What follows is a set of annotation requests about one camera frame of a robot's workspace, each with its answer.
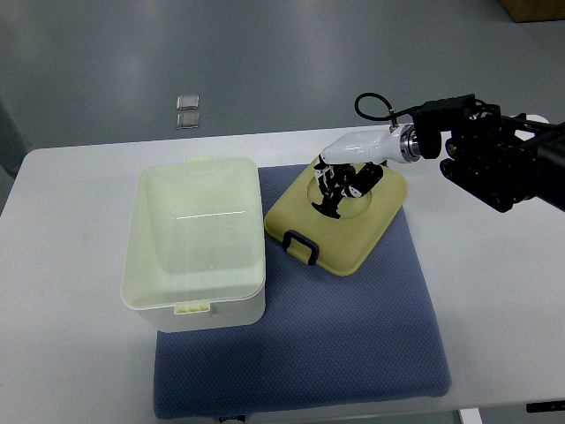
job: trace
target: silver joint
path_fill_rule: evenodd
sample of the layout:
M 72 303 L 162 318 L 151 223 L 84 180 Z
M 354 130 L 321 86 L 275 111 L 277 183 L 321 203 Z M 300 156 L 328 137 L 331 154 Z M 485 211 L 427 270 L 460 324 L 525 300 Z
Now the silver joint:
M 406 125 L 400 133 L 400 153 L 407 162 L 416 162 L 420 158 L 418 137 L 414 131 L 414 125 Z

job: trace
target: white table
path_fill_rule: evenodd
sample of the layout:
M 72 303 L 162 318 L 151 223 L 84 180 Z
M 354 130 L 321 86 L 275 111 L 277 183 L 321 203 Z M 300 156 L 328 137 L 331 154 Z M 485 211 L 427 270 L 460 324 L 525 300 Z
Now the white table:
M 3 421 L 156 422 L 155 330 L 120 299 L 135 188 L 145 168 L 199 155 L 248 156 L 261 167 L 309 163 L 359 129 L 30 154 L 0 218 Z M 444 179 L 438 163 L 390 165 L 408 180 L 404 207 L 441 327 L 450 392 L 261 413 L 248 422 L 565 398 L 565 215 L 537 199 L 499 214 Z

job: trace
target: gray floor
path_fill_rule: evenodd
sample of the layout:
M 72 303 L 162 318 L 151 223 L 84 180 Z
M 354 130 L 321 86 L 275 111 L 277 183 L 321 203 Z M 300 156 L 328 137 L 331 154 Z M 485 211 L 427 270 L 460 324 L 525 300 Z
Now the gray floor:
M 0 93 L 37 148 L 366 125 L 353 110 L 364 91 L 398 109 L 475 93 L 562 122 L 564 41 L 565 21 L 514 24 L 496 0 L 3 0 Z M 198 129 L 175 129 L 182 94 L 200 95 Z M 0 207 L 10 189 L 2 173 Z

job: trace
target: black cable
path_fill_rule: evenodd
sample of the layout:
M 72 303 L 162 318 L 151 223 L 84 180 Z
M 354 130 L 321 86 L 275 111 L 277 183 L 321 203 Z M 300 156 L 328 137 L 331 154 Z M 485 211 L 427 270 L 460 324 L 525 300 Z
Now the black cable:
M 359 108 L 359 102 L 361 102 L 361 100 L 365 99 L 366 97 L 379 99 L 381 102 L 385 103 L 385 106 L 387 106 L 388 108 L 388 115 L 386 115 L 385 117 L 374 117 L 373 115 L 367 115 L 366 113 L 362 112 L 361 109 Z M 363 117 L 364 119 L 368 119 L 369 121 L 376 121 L 376 122 L 392 121 L 393 119 L 401 117 L 402 115 L 407 115 L 413 112 L 414 110 L 418 110 L 421 107 L 422 105 L 412 106 L 411 108 L 394 112 L 392 104 L 390 104 L 390 102 L 384 96 L 379 95 L 377 93 L 363 93 L 359 95 L 357 99 L 355 99 L 355 111 L 357 112 L 357 114 L 360 117 Z

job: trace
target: cardboard box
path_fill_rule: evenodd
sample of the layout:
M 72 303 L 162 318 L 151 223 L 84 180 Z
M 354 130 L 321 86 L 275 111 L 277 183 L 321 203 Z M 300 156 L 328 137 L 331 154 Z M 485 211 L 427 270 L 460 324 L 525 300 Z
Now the cardboard box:
M 565 19 L 565 0 L 499 0 L 515 22 Z

